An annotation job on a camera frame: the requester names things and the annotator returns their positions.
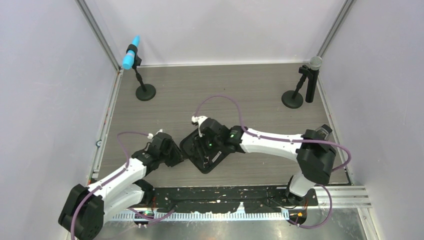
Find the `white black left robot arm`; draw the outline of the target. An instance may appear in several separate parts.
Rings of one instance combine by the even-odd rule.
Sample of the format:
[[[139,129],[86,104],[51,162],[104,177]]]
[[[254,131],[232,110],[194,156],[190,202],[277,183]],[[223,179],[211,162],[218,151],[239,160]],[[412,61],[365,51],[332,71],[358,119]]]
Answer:
[[[147,134],[146,148],[128,155],[126,162],[106,177],[88,186],[75,185],[69,192],[58,223],[72,240],[93,240],[103,225],[134,205],[148,207],[156,191],[145,177],[160,164],[168,167],[183,161],[173,138],[162,131]]]

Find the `black zip tool case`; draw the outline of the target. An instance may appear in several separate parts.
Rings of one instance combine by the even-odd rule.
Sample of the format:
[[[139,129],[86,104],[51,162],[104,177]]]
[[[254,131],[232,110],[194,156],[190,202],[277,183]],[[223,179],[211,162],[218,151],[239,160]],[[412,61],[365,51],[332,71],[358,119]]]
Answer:
[[[216,136],[201,137],[198,130],[181,140],[179,148],[183,158],[190,160],[203,174],[210,173],[229,154],[236,152],[234,145],[224,143]]]

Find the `silver thinning scissors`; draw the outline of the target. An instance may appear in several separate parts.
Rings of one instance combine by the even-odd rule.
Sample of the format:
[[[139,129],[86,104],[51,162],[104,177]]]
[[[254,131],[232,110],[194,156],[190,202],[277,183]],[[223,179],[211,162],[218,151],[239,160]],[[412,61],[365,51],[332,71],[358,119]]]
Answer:
[[[203,160],[203,167],[208,168],[209,166],[213,165],[214,162],[220,157],[221,154],[222,152],[218,151],[217,153],[206,156]]]

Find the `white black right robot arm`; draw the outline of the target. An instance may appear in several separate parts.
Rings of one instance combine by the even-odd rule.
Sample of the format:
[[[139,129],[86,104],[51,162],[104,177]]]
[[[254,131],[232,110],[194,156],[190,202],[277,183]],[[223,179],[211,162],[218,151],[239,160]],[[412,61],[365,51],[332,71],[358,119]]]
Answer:
[[[198,140],[207,151],[232,153],[260,153],[283,157],[296,162],[300,172],[289,181],[285,198],[291,205],[299,205],[315,185],[330,181],[336,150],[327,140],[333,130],[326,124],[303,134],[282,135],[234,126],[231,129],[207,116],[194,116],[191,122],[198,127]]]

